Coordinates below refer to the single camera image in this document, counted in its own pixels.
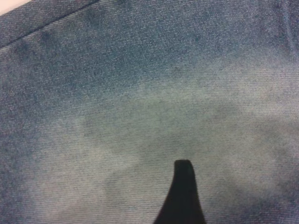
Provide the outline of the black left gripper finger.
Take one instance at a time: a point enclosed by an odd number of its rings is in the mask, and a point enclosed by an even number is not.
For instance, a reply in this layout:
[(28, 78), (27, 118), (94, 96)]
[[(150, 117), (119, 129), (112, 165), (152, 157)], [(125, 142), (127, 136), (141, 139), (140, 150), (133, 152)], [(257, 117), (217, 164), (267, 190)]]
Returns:
[(174, 162), (174, 175), (155, 224), (205, 224), (195, 172), (189, 160)]

